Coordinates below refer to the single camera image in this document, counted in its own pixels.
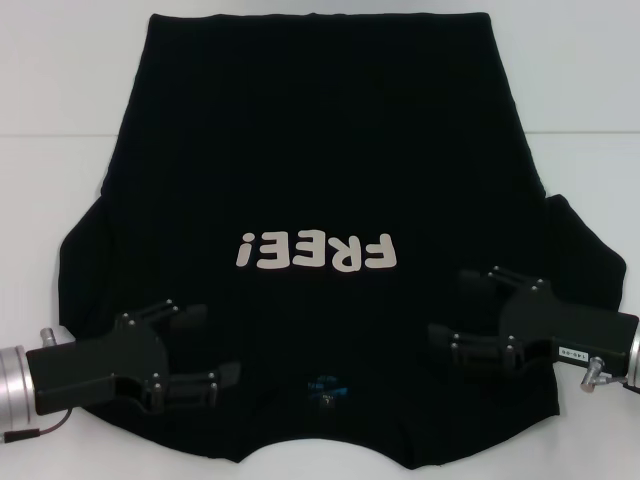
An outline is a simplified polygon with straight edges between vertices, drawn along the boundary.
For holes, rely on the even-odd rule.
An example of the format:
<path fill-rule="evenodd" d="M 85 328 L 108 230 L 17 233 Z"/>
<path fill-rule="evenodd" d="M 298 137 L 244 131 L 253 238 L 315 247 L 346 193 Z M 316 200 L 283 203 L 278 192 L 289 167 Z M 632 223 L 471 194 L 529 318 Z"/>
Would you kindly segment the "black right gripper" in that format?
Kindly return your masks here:
<path fill-rule="evenodd" d="M 600 358 L 611 376 L 633 376 L 639 358 L 639 318 L 559 300 L 544 279 L 494 266 L 482 273 L 461 270 L 459 291 L 469 300 L 512 296 L 501 311 L 501 337 L 481 336 L 430 324 L 431 358 L 477 372 L 512 373 L 535 360 L 587 367 Z"/>

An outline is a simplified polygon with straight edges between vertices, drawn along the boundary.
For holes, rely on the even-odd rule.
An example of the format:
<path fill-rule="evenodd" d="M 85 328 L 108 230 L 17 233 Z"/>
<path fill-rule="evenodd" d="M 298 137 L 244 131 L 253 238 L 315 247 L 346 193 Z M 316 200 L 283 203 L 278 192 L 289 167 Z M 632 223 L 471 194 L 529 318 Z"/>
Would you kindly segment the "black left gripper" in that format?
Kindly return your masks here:
<path fill-rule="evenodd" d="M 198 329 L 206 320 L 206 305 L 180 307 L 166 299 L 123 312 L 103 336 L 27 352 L 36 412 L 46 415 L 116 398 L 153 414 L 165 403 L 216 403 L 223 389 L 239 382 L 241 364 L 169 376 L 167 351 L 156 330 Z"/>

